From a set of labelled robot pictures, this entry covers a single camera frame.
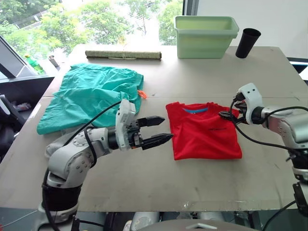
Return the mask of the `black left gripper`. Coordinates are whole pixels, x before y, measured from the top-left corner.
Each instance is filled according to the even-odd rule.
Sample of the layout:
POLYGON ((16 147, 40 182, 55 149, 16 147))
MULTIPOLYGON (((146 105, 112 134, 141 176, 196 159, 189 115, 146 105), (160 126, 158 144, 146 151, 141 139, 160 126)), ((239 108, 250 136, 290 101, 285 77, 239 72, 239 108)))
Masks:
POLYGON ((128 124, 126 126, 126 132, 130 148, 135 149, 141 147, 143 150, 147 150, 168 142, 173 137, 173 134, 161 133, 144 140, 140 134, 141 127, 158 126, 163 123, 164 120, 165 119, 161 116, 149 116, 133 120, 128 124))

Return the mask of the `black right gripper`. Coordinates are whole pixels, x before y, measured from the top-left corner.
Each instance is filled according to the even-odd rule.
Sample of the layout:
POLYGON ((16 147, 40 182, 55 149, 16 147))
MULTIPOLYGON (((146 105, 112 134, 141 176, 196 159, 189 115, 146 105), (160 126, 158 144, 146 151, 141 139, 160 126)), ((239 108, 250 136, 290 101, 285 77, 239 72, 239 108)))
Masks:
POLYGON ((237 115, 231 112, 228 112, 228 111, 219 112, 219 115, 223 119, 229 120, 233 124, 236 124, 236 125, 246 122, 247 105, 244 100, 245 100, 245 97, 242 93, 237 93, 235 98, 233 99, 234 106, 239 110, 239 114, 242 115, 241 117, 236 118, 237 115))

